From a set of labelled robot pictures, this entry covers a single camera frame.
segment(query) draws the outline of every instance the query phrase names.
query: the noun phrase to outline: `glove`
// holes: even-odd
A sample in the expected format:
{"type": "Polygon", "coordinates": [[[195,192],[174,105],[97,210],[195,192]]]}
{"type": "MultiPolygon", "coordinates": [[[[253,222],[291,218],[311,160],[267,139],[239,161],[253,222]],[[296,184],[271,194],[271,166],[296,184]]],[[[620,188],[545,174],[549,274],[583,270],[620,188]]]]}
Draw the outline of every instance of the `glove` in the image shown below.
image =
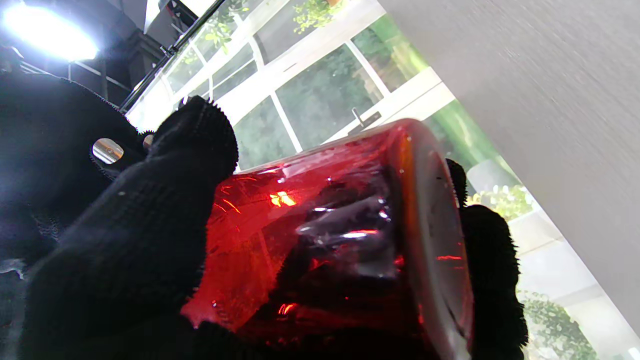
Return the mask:
{"type": "MultiPolygon", "coordinates": [[[[171,115],[147,158],[120,174],[36,267],[19,357],[202,355],[207,347],[196,344],[210,344],[179,312],[200,282],[215,188],[237,159],[220,109],[195,97],[171,115]]],[[[231,338],[217,325],[201,328],[207,338],[231,338]]]]}

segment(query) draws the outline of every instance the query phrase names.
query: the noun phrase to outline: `dark fabric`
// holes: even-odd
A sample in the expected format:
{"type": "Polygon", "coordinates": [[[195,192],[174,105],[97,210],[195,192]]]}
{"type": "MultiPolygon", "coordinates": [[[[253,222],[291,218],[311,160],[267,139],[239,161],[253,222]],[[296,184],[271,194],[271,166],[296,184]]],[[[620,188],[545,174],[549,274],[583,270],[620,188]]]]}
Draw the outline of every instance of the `dark fabric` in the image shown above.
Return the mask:
{"type": "MultiPolygon", "coordinates": [[[[26,272],[51,253],[64,229],[111,184],[90,155],[99,138],[126,147],[129,164],[144,158],[137,130],[95,93],[49,75],[0,75],[3,272],[10,265],[26,272]]],[[[12,271],[0,276],[2,354],[16,326],[23,281],[12,271]]]]}
{"type": "Polygon", "coordinates": [[[202,98],[169,117],[147,159],[122,173],[31,275],[21,358],[69,359],[79,348],[84,359],[193,357],[197,332],[176,324],[200,282],[215,187],[237,158],[231,125],[202,98]],[[157,331],[143,342],[158,346],[131,341],[135,329],[157,331]],[[177,357],[157,353],[167,347],[177,357]]]}
{"type": "Polygon", "coordinates": [[[524,306],[516,297],[520,271],[507,222],[491,209],[466,205],[467,176],[447,160],[465,236],[474,294],[474,360],[522,360],[529,341],[524,306]]]}

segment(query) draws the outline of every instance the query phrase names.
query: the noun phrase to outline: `tree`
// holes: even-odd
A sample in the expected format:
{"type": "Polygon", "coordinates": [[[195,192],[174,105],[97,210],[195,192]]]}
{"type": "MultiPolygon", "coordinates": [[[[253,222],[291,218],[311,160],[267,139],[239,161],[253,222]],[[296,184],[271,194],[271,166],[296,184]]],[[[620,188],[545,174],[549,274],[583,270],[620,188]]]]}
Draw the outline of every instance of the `tree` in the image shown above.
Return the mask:
{"type": "Polygon", "coordinates": [[[521,291],[519,297],[529,325],[529,348],[552,350],[560,360],[598,359],[580,325],[563,307],[535,292],[521,291]]]}

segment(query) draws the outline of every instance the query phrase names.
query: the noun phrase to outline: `window pane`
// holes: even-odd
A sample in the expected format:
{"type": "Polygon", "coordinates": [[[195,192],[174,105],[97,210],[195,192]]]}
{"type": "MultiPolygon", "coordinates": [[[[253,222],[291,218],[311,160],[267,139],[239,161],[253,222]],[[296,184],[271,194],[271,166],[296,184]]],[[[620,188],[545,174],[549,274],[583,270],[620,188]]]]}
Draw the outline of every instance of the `window pane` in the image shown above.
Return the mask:
{"type": "Polygon", "coordinates": [[[213,86],[219,85],[252,60],[253,51],[249,45],[245,45],[228,63],[213,74],[213,86]]]}
{"type": "Polygon", "coordinates": [[[255,74],[258,71],[258,66],[256,66],[255,61],[250,62],[246,66],[230,76],[224,82],[219,84],[213,89],[213,97],[214,99],[219,99],[226,95],[231,90],[235,89],[236,86],[243,83],[247,80],[251,75],[255,74]]]}
{"type": "Polygon", "coordinates": [[[304,149],[319,145],[382,99],[369,75],[345,45],[320,59],[276,91],[304,149]]]}
{"type": "Polygon", "coordinates": [[[300,25],[294,21],[298,16],[296,6],[300,7],[307,1],[292,0],[288,2],[255,34],[255,40],[260,47],[265,64],[273,61],[311,33],[312,29],[302,32],[296,31],[300,25]]]}
{"type": "Polygon", "coordinates": [[[357,34],[353,43],[391,92],[428,67],[389,15],[357,34]]]}
{"type": "Polygon", "coordinates": [[[190,97],[193,97],[196,95],[201,96],[204,99],[209,97],[209,79],[206,79],[205,81],[203,81],[202,84],[198,85],[197,88],[193,89],[193,91],[189,93],[190,97]]]}
{"type": "Polygon", "coordinates": [[[265,2],[265,1],[269,1],[269,0],[244,0],[243,1],[243,10],[240,12],[240,18],[245,20],[247,18],[247,16],[249,16],[249,14],[252,13],[252,11],[255,10],[255,8],[260,5],[261,3],[265,2]]]}
{"type": "Polygon", "coordinates": [[[196,36],[195,45],[205,61],[211,60],[218,50],[225,49],[237,29],[234,12],[230,10],[231,3],[233,1],[225,1],[196,36]]]}
{"type": "Polygon", "coordinates": [[[173,92],[180,90],[200,69],[204,67],[204,64],[200,61],[196,52],[191,48],[186,51],[186,54],[183,57],[178,55],[176,59],[179,59],[178,64],[166,77],[173,92]]]}
{"type": "Polygon", "coordinates": [[[243,170],[296,153],[270,97],[243,117],[234,131],[243,170]]]}

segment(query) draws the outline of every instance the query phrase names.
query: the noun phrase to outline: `green foliage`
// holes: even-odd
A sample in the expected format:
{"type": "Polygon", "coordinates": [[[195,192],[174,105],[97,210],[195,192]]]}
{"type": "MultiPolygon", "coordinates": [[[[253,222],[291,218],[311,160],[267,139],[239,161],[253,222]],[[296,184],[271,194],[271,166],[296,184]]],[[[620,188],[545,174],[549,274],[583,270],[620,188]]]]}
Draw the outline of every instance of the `green foliage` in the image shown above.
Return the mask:
{"type": "Polygon", "coordinates": [[[518,295],[524,303],[524,315],[529,326],[528,352],[531,349],[551,349],[561,360],[598,359],[578,323],[563,307],[539,293],[521,291],[518,295]]]}
{"type": "Polygon", "coordinates": [[[391,92],[429,67],[389,15],[383,15],[351,40],[391,92]]]}
{"type": "Polygon", "coordinates": [[[307,0],[299,6],[294,6],[299,14],[293,21],[300,26],[294,31],[304,33],[308,28],[322,28],[333,20],[333,16],[342,10],[347,0],[342,0],[336,5],[330,5],[327,0],[307,0]]]}
{"type": "Polygon", "coordinates": [[[480,192],[467,197],[468,205],[484,205],[500,214],[506,221],[533,211],[535,200],[522,185],[493,187],[492,192],[480,192]]]}
{"type": "Polygon", "coordinates": [[[438,110],[425,123],[442,141],[445,156],[459,163],[465,171],[500,156],[458,100],[438,110]]]}
{"type": "Polygon", "coordinates": [[[231,41],[234,29],[230,26],[234,23],[234,15],[247,12],[245,6],[247,0],[226,0],[218,11],[207,20],[208,32],[204,35],[206,41],[214,43],[216,48],[227,53],[227,43],[231,41]]]}

